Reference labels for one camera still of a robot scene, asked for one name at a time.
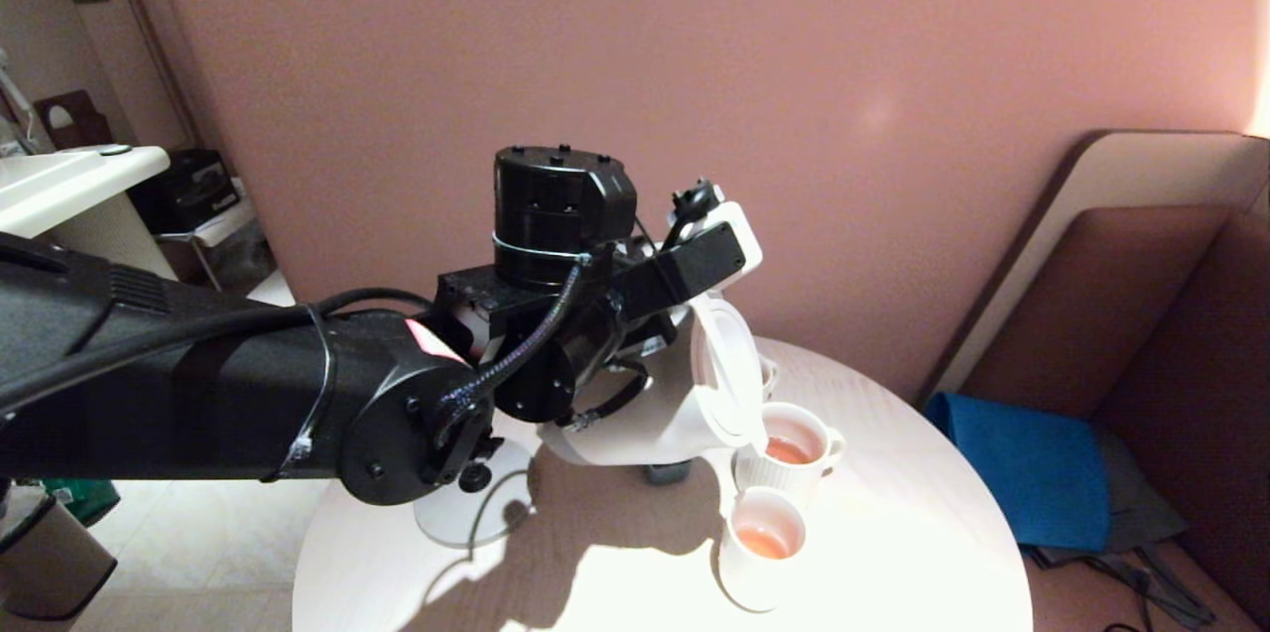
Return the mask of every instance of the pink liquid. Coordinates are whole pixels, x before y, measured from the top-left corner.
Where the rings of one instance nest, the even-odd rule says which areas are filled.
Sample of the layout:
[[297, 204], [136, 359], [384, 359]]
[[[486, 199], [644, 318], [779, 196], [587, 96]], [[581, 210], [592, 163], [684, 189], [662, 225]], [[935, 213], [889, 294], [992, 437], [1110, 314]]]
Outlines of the pink liquid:
[[781, 439], [779, 437], [767, 438], [767, 456], [775, 457], [776, 461], [784, 463], [812, 463], [817, 457], [803, 451], [798, 443], [790, 442], [789, 439]]
[[772, 560], [790, 557], [790, 548], [780, 536], [772, 533], [762, 525], [747, 525], [737, 528], [737, 538], [752, 552]]

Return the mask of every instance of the round table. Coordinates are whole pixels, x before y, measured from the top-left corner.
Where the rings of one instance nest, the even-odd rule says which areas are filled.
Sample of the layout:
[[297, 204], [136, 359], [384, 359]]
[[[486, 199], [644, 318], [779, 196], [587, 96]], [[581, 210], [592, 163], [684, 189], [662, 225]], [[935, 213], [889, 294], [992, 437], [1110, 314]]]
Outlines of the round table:
[[[758, 346], [781, 367], [773, 400], [847, 440], [808, 513], [809, 581], [780, 608], [743, 610], [718, 583], [732, 452], [654, 489], [631, 466], [570, 466], [541, 449], [533, 514], [471, 552], [424, 537], [411, 506], [364, 505], [333, 482], [300, 553], [293, 628], [1030, 631], [1019, 548], [951, 443], [847, 365]], [[495, 431], [537, 447], [531, 425], [502, 419]]]

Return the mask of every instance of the black box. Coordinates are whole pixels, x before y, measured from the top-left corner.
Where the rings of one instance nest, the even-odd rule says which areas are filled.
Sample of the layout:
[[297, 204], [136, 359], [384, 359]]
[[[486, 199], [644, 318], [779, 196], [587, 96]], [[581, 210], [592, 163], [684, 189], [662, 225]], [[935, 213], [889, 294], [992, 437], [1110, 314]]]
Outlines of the black box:
[[220, 152], [190, 148], [169, 157], [171, 168], [128, 189], [151, 234], [187, 234], [239, 202]]

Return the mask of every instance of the green object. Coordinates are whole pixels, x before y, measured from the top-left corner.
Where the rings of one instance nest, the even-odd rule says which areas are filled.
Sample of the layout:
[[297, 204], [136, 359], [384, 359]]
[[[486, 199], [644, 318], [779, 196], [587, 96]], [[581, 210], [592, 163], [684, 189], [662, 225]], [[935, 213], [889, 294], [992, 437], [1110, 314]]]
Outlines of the green object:
[[100, 520], [119, 501], [119, 492], [109, 481], [44, 478], [41, 485], [85, 528]]

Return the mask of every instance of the brown cushion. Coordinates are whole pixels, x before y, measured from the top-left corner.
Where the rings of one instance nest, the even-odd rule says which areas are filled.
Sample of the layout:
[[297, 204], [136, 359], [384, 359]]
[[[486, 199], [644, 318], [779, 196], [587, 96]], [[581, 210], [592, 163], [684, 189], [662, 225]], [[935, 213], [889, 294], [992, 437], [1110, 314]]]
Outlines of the brown cushion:
[[1270, 230], [1231, 216], [1093, 416], [1191, 528], [1180, 538], [1270, 627]]
[[[1240, 605], [1176, 543], [1160, 546], [1160, 556], [1182, 584], [1217, 614], [1217, 624], [1205, 627], [1205, 632], [1257, 629]], [[1085, 563], [1040, 570], [1027, 560], [1025, 566], [1027, 585], [1031, 588], [1035, 632], [1097, 632], [1113, 622], [1142, 629], [1137, 596], [1121, 583]], [[1157, 632], [1185, 632], [1182, 626], [1156, 605], [1151, 607], [1151, 619]]]
[[1087, 419], [1228, 214], [1111, 207], [1077, 216], [961, 393]]

